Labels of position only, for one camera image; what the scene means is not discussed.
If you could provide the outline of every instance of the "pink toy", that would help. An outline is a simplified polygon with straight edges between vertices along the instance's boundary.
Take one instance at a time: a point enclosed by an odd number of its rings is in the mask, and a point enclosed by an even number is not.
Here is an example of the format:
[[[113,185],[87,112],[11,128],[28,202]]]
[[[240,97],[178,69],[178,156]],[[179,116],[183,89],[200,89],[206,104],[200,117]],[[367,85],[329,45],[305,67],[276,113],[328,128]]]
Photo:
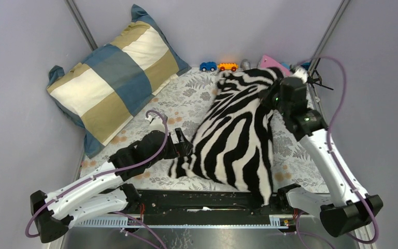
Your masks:
[[[281,69],[281,71],[286,76],[291,75],[291,72],[287,68],[285,68],[280,63],[278,63],[276,60],[272,59],[271,57],[269,57],[267,55],[262,56],[262,59],[260,60],[258,67],[266,68],[266,67],[273,67],[273,66],[278,67],[279,69]]]

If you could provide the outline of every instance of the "blue and beige checkered pillow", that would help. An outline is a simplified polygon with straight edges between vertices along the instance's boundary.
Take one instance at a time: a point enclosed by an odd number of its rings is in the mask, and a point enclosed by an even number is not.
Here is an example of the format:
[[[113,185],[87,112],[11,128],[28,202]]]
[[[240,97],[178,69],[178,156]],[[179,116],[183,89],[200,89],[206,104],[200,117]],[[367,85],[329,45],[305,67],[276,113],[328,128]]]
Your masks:
[[[171,79],[189,69],[155,21],[134,5],[132,23],[120,36],[66,75],[55,66],[47,90],[65,115],[86,129],[84,150],[91,158]]]

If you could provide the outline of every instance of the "bed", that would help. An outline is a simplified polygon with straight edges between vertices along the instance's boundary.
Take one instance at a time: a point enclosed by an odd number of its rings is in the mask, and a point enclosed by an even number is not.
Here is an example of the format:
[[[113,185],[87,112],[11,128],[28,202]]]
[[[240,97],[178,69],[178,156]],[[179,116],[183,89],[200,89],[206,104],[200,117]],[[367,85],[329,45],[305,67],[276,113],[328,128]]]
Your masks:
[[[83,177],[103,164],[118,149],[141,140],[150,130],[145,112],[150,109],[164,113],[168,117],[169,132],[172,138],[175,128],[182,128],[190,139],[199,126],[204,114],[213,102],[216,94],[216,72],[201,72],[194,67],[185,74],[171,79],[170,82],[107,144],[95,157],[84,156],[80,168]],[[314,162],[305,149],[289,133],[281,116],[276,113],[272,119],[274,141],[273,189],[297,183],[306,190],[316,193],[327,193],[327,186]],[[148,168],[128,183],[137,189],[170,189],[196,191],[237,191],[235,188],[215,183],[199,177],[178,179],[168,176],[171,160],[162,160]]]

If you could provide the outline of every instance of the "gray wall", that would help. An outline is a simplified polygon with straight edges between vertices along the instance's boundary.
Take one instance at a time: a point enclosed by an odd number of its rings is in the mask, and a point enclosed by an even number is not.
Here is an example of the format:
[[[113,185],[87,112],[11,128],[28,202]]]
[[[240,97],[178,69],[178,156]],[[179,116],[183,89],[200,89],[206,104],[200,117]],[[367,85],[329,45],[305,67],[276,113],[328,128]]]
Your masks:
[[[384,201],[378,248],[398,248],[398,1],[352,1],[323,54],[344,63],[349,81],[333,138],[359,181]],[[335,88],[320,92],[330,119],[340,72],[327,61],[319,71]]]
[[[192,66],[203,61],[257,64],[310,58],[341,0],[75,0],[99,46],[131,21],[136,3],[155,19],[174,50]]]
[[[72,181],[83,133],[46,84],[55,64],[69,70],[89,52],[64,1],[0,1],[0,248],[40,248],[24,235],[30,194]]]

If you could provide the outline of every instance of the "zebra print blanket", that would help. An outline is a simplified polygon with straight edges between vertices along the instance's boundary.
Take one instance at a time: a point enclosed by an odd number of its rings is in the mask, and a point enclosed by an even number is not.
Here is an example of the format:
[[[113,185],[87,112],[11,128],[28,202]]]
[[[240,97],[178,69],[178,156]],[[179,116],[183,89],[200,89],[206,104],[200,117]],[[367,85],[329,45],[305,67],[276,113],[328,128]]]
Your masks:
[[[283,73],[275,67],[219,73],[218,94],[192,138],[193,153],[175,159],[168,175],[229,184],[268,205],[273,185],[273,111],[260,105],[258,94],[277,78]]]

